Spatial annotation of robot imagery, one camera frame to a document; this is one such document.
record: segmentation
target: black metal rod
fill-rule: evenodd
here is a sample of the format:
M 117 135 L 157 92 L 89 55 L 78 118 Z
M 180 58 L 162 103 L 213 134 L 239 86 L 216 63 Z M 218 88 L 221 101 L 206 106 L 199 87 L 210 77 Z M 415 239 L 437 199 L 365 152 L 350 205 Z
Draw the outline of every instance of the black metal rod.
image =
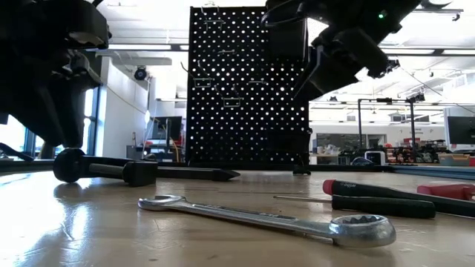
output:
M 363 148 L 363 129 L 361 129 L 361 99 L 358 99 L 358 133 L 359 147 Z
M 410 107 L 410 131 L 411 131 L 411 138 L 413 140 L 413 160 L 414 163 L 417 162 L 416 160 L 416 127 L 414 123 L 414 102 L 409 101 Z
M 122 172 L 124 171 L 124 167 L 91 163 L 89 165 L 89 171 L 95 172 L 98 174 L 110 174 L 110 175 L 117 175 L 118 177 L 122 177 Z

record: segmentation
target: black pegboard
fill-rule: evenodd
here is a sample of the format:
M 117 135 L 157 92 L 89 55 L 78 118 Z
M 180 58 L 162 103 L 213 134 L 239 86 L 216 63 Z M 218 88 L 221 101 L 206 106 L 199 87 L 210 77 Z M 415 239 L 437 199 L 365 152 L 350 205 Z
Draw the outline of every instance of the black pegboard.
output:
M 308 102 L 292 100 L 304 63 L 270 55 L 265 10 L 191 8 L 188 162 L 301 163 L 297 153 L 267 149 L 270 131 L 303 134 L 309 118 Z

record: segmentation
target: black screwdriver handle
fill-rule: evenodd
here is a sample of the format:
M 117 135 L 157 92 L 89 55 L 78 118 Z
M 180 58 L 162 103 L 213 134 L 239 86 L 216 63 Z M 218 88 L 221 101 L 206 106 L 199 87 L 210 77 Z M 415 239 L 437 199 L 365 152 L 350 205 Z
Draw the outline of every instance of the black screwdriver handle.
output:
M 429 201 L 385 197 L 332 196 L 335 210 L 362 211 L 369 214 L 429 219 L 436 216 L 436 206 Z

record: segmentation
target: ceiling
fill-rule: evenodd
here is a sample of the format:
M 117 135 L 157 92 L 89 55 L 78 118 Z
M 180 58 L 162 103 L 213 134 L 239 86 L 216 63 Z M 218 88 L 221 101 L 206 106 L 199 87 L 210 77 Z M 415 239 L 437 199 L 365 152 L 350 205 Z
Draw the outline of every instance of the ceiling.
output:
M 216 0 L 218 6 L 261 6 L 265 0 Z M 157 0 L 104 0 L 98 7 L 107 18 L 113 34 L 111 44 L 115 45 L 164 45 L 188 44 L 189 8 L 208 7 L 209 1 L 181 0 L 167 1 L 163 4 Z M 384 48 L 475 48 L 475 1 L 455 0 L 447 9 L 463 9 L 460 19 L 453 21 L 455 13 L 411 13 L 403 22 L 403 28 L 388 36 L 381 46 Z M 325 25 L 309 21 L 310 39 L 315 38 Z M 177 92 L 186 92 L 186 72 L 180 63 L 186 67 L 187 53 L 153 52 L 153 51 L 106 51 L 116 64 L 124 65 L 167 65 L 162 58 L 172 61 L 171 66 L 176 73 Z M 356 101 L 359 98 L 393 97 L 405 99 L 406 96 L 424 91 L 428 102 L 460 102 L 461 98 L 452 97 L 456 90 L 444 90 L 456 87 L 457 78 L 467 81 L 468 73 L 475 72 L 474 56 L 398 56 L 401 68 L 386 75 L 382 79 L 370 79 L 362 71 L 357 75 L 361 82 L 336 90 L 318 100 L 328 100 L 337 96 L 339 101 Z M 462 98 L 465 102 L 475 102 L 475 95 Z M 315 104 L 314 112 L 322 113 L 317 108 L 324 105 Z M 341 106 L 342 116 L 346 110 L 352 110 L 351 105 Z M 441 107 L 433 113 L 440 113 Z

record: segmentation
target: security camera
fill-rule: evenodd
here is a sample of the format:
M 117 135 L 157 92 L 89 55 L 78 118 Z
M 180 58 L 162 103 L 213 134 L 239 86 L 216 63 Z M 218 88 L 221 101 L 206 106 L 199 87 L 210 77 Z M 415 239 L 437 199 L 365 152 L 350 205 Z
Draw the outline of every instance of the security camera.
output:
M 143 81 L 147 78 L 147 70 L 145 66 L 139 66 L 137 67 L 137 70 L 135 71 L 134 78 L 137 81 Z

